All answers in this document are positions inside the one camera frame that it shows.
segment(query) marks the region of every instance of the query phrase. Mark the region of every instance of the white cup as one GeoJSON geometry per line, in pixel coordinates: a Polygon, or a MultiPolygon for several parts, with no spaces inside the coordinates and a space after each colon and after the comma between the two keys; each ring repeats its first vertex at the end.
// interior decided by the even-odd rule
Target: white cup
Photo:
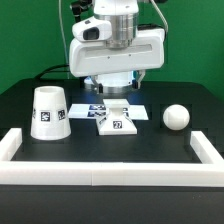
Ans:
{"type": "Polygon", "coordinates": [[[64,89],[58,86],[36,88],[31,136],[39,140],[58,140],[70,134],[64,89]]]}

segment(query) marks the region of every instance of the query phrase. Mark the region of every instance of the white foam barrier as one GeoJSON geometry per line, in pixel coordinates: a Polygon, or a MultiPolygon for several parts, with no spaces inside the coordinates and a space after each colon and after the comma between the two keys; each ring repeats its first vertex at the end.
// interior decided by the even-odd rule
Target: white foam barrier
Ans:
{"type": "Polygon", "coordinates": [[[224,187],[222,157],[201,132],[192,132],[202,164],[0,162],[0,184],[224,187]]]}
{"type": "Polygon", "coordinates": [[[201,131],[192,131],[190,145],[205,164],[224,164],[224,160],[201,131]]]}
{"type": "Polygon", "coordinates": [[[22,129],[11,128],[0,142],[0,161],[10,161],[22,143],[22,129]]]}

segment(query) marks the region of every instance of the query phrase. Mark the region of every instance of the green wall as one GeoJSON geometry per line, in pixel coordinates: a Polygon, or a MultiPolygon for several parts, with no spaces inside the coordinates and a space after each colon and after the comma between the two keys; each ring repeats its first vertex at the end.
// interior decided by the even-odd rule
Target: green wall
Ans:
{"type": "MultiPolygon", "coordinates": [[[[67,46],[74,22],[62,0],[67,46]]],[[[201,83],[224,100],[224,1],[168,0],[160,8],[169,23],[163,68],[145,80],[201,83]]],[[[151,5],[141,4],[140,22],[161,23],[151,5]]],[[[0,93],[23,78],[65,62],[58,0],[1,0],[0,93]]]]}

